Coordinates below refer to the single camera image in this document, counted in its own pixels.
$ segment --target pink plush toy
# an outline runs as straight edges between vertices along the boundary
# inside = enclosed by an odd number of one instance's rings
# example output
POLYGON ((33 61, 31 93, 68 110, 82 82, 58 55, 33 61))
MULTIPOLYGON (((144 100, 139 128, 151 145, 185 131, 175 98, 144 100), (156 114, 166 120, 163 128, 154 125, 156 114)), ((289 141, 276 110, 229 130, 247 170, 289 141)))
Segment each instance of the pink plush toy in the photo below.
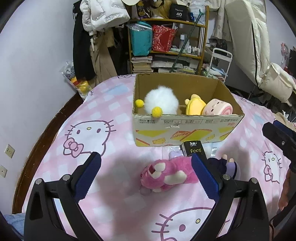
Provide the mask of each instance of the pink plush toy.
POLYGON ((197 183, 191 157, 178 156, 171 160, 157 160, 144 168, 141 184, 153 192, 171 189, 180 183, 197 183))
POLYGON ((232 106, 228 102, 212 99, 202 110, 202 115, 231 115, 232 106))

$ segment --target wall outlet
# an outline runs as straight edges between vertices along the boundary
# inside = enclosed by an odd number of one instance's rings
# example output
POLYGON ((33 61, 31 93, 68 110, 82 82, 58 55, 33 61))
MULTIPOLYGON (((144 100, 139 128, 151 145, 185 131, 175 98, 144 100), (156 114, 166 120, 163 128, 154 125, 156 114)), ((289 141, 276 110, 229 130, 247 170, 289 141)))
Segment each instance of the wall outlet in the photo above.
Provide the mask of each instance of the wall outlet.
POLYGON ((7 169, 0 165, 0 176, 6 177, 7 169))
POLYGON ((8 144, 4 152, 6 153, 6 155, 8 155, 10 158, 12 158, 12 156, 15 152, 15 149, 13 149, 13 147, 8 144))

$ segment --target stack of books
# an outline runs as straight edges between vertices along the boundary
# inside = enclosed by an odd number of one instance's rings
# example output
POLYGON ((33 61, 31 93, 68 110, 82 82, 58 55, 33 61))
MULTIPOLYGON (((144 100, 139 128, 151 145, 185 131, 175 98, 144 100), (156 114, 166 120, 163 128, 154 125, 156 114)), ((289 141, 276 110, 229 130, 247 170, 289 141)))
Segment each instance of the stack of books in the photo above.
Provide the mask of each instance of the stack of books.
POLYGON ((150 67, 152 56, 132 57, 131 62, 133 64, 133 74, 153 72, 150 67))

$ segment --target white hat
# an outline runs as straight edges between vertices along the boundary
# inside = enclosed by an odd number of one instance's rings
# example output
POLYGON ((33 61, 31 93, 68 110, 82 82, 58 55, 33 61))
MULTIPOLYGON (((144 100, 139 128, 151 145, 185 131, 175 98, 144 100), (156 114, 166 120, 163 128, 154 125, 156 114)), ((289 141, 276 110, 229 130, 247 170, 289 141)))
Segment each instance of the white hat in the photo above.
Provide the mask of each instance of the white hat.
POLYGON ((122 0, 126 5, 136 5, 140 0, 122 0))

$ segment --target black box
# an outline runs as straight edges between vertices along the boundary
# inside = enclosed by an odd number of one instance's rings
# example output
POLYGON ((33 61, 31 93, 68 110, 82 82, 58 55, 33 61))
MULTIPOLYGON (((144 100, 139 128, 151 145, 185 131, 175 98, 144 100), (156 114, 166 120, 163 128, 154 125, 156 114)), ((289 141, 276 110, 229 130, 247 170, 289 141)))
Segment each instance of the black box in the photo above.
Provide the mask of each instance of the black box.
POLYGON ((170 6, 170 19, 187 20, 187 6, 172 3, 170 6))
POLYGON ((202 160, 207 160, 205 151, 200 141, 185 141, 181 145, 181 149, 184 156, 192 156, 193 153, 196 153, 202 160))

